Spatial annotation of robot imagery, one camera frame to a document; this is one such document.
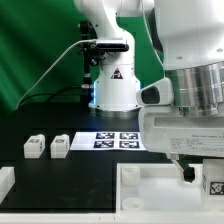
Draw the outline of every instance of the white cube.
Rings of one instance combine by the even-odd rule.
[[[205,159],[203,161],[202,203],[205,209],[224,208],[224,160]]]
[[[15,184],[14,167],[2,167],[0,170],[0,204]]]
[[[26,159],[38,159],[45,149],[44,135],[31,136],[24,144],[24,156]]]
[[[51,143],[51,158],[64,159],[70,148],[70,141],[68,135],[56,136]]]

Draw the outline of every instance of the green backdrop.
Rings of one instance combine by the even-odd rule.
[[[67,47],[80,40],[85,20],[73,0],[0,0],[0,120]],[[142,86],[162,77],[142,18],[118,18],[136,40],[136,76]],[[95,79],[97,69],[92,69]],[[31,94],[82,84],[82,56],[74,49]]]

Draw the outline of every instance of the black table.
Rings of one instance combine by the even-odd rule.
[[[138,118],[109,119],[92,115],[78,103],[22,106],[0,124],[0,166],[15,167],[16,183],[0,205],[1,213],[115,212],[117,163],[168,163],[163,154],[147,151],[70,151],[66,159],[50,159],[56,135],[77,131],[138,129]],[[40,159],[25,159],[23,145],[44,134]]]

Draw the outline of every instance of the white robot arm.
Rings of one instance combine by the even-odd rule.
[[[155,0],[155,21],[174,99],[150,103],[163,80],[138,92],[143,144],[174,162],[180,154],[224,157],[223,0]]]
[[[143,0],[145,12],[153,0]],[[140,82],[135,77],[135,41],[117,25],[116,17],[142,16],[140,0],[74,0],[77,9],[91,22],[97,34],[96,47],[109,50],[100,62],[100,74],[94,83],[90,109],[105,117],[131,117],[140,108],[136,92]]]

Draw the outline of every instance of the printed marker sheet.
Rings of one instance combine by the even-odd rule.
[[[70,150],[145,151],[139,132],[77,132]]]

